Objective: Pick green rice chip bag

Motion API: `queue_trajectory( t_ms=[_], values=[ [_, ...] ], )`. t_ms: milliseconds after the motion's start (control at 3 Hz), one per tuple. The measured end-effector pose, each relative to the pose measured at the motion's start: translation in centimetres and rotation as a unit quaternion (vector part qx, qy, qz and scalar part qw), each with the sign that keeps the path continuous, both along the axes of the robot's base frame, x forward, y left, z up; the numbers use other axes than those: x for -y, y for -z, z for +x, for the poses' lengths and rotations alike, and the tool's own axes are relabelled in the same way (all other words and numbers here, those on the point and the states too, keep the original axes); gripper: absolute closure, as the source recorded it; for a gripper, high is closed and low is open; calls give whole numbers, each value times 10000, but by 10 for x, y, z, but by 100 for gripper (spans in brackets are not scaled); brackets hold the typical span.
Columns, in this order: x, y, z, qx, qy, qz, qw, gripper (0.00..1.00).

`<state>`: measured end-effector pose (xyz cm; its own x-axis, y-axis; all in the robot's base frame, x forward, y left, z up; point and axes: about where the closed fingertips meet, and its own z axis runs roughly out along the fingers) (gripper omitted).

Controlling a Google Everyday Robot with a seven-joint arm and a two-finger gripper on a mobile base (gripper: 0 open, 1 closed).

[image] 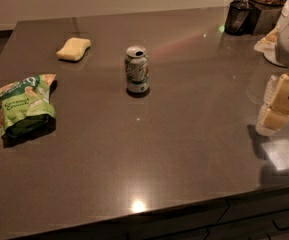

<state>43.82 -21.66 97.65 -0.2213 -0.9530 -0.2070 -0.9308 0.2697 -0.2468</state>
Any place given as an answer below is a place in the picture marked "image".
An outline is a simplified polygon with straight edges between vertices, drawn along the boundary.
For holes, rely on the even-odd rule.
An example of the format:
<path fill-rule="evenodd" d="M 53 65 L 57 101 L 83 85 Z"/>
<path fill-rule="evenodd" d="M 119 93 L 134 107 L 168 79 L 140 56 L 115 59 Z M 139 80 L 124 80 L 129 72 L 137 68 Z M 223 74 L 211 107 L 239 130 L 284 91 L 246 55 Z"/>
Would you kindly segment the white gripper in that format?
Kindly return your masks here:
<path fill-rule="evenodd" d="M 278 26 L 276 59 L 278 63 L 289 68 L 289 19 L 281 16 Z M 289 121 L 289 72 L 270 77 L 263 101 L 255 129 L 262 136 L 272 136 Z"/>

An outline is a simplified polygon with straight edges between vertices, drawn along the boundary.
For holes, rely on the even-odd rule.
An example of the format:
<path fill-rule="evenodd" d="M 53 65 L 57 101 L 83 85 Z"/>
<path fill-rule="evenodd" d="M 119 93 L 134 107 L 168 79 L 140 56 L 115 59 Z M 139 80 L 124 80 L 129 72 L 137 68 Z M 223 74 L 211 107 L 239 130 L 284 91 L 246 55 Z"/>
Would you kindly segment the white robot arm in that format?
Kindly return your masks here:
<path fill-rule="evenodd" d="M 281 76 L 270 77 L 257 117 L 257 133 L 272 136 L 289 121 L 289 0 L 281 10 L 275 28 L 256 43 L 254 50 L 261 52 L 272 64 L 288 69 Z"/>

